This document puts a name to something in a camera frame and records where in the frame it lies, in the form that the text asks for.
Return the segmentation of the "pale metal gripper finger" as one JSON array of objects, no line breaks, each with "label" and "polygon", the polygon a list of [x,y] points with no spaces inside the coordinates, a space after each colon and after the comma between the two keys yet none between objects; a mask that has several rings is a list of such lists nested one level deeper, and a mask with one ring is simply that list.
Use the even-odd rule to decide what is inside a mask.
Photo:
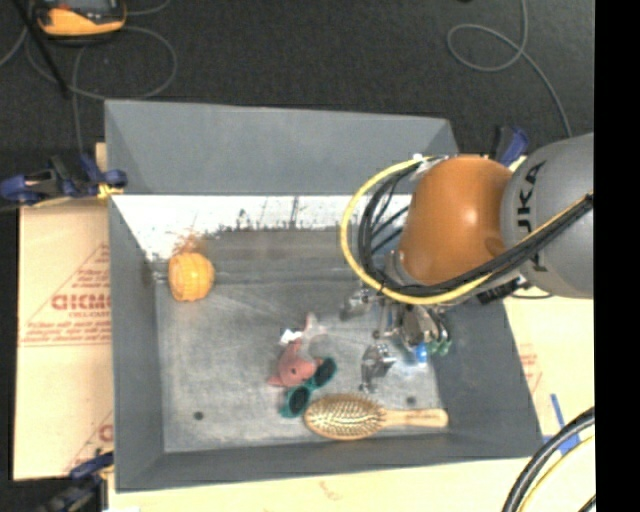
[{"label": "pale metal gripper finger", "polygon": [[348,321],[363,316],[371,311],[372,306],[373,302],[368,289],[354,290],[344,299],[339,310],[339,318],[342,321]]},{"label": "pale metal gripper finger", "polygon": [[361,358],[359,390],[364,393],[374,393],[377,389],[377,380],[385,377],[396,361],[397,358],[386,343],[371,344]]}]

